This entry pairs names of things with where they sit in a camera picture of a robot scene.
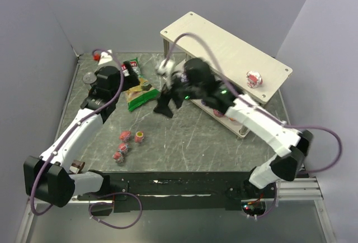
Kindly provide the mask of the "pink cup toy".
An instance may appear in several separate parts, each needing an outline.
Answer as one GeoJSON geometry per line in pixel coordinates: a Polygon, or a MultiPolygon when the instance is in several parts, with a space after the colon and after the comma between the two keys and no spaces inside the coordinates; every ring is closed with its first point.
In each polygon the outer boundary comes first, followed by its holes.
{"type": "Polygon", "coordinates": [[[144,133],[143,133],[143,131],[137,131],[137,132],[135,133],[135,136],[134,136],[134,141],[135,141],[135,143],[140,144],[140,143],[143,142],[143,140],[144,140],[144,133]]]}

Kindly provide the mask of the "pink white cupcake toy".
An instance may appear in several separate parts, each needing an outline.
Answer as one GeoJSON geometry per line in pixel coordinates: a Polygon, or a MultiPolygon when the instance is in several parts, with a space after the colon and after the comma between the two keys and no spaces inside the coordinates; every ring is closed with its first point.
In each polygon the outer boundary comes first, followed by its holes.
{"type": "Polygon", "coordinates": [[[248,71],[246,74],[246,78],[247,78],[247,85],[250,88],[257,88],[261,86],[263,83],[261,74],[256,71],[248,71]]]}

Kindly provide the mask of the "pink striped bunny toy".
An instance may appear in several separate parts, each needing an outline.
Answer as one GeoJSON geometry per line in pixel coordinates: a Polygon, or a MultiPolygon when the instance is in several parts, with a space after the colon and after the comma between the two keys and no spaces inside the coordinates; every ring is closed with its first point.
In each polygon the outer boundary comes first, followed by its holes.
{"type": "Polygon", "coordinates": [[[117,148],[117,152],[121,154],[126,154],[128,151],[129,151],[129,144],[125,142],[121,143],[117,148]]]}

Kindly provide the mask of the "purple bunny pink base toy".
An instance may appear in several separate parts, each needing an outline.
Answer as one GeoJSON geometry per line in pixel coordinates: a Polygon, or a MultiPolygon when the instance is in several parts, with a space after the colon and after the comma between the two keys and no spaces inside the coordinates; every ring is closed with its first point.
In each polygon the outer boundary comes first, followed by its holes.
{"type": "Polygon", "coordinates": [[[189,81],[185,73],[182,73],[180,78],[181,78],[181,82],[183,83],[187,83],[189,81]]]}

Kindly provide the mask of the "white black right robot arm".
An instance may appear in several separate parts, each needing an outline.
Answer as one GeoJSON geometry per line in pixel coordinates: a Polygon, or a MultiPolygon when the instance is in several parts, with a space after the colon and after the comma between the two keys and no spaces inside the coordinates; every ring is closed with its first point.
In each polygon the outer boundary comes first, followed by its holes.
{"type": "Polygon", "coordinates": [[[236,90],[230,83],[217,80],[210,65],[200,58],[190,59],[183,70],[176,70],[172,60],[156,65],[156,73],[165,79],[154,113],[173,117],[169,102],[180,108],[184,100],[201,100],[210,107],[243,126],[267,143],[275,155],[251,170],[247,185],[264,189],[278,180],[296,178],[307,156],[313,135],[287,128],[257,104],[249,95],[236,90]]]}

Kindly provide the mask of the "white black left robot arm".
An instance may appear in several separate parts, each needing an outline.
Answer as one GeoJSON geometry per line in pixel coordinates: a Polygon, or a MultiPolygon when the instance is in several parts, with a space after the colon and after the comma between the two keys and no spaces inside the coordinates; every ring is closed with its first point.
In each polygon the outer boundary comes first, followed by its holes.
{"type": "Polygon", "coordinates": [[[25,160],[25,190],[31,203],[39,199],[64,207],[73,196],[109,193],[108,175],[95,170],[70,175],[69,169],[81,148],[114,112],[120,93],[138,85],[139,79],[128,61],[120,69],[104,66],[95,76],[96,82],[68,128],[38,158],[29,156],[25,160]]]}

